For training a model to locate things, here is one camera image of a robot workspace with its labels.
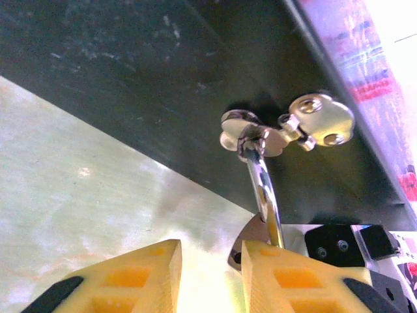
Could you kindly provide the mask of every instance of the chrome hinge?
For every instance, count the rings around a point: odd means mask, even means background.
[[[289,113],[278,118],[278,127],[262,124],[258,117],[246,110],[231,110],[222,116],[221,145],[238,151],[238,139],[246,127],[262,140],[263,155],[280,155],[288,143],[296,141],[306,151],[316,145],[333,147],[349,141],[353,136],[354,116],[345,105],[323,94],[308,94],[297,98]]]

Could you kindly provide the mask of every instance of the screw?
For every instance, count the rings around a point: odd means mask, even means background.
[[[338,241],[338,248],[342,252],[346,252],[347,249],[349,249],[349,244],[346,241],[344,241],[344,240],[339,240]]]
[[[322,108],[322,104],[319,99],[308,99],[305,101],[302,101],[298,108],[300,111],[304,114],[311,114],[314,112],[319,111]]]
[[[345,137],[341,134],[331,134],[324,137],[324,143],[327,145],[341,145],[345,142]]]
[[[324,259],[327,256],[327,251],[322,246],[317,248],[316,253],[320,259]]]

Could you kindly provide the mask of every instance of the metal rod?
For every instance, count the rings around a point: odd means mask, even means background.
[[[263,158],[261,142],[242,138],[240,155],[248,165],[258,209],[268,228],[271,245],[284,248],[278,204]]]

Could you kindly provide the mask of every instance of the light green surface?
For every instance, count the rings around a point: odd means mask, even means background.
[[[0,187],[0,312],[169,238],[182,241],[179,313],[244,312],[226,259],[251,213],[4,78]]]

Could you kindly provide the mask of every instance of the yellow plastic part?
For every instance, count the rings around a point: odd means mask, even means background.
[[[260,241],[243,241],[247,313],[369,313],[343,278],[371,284],[365,268],[340,268]]]
[[[179,240],[97,263],[66,277],[85,280],[54,313],[174,313],[181,267]]]

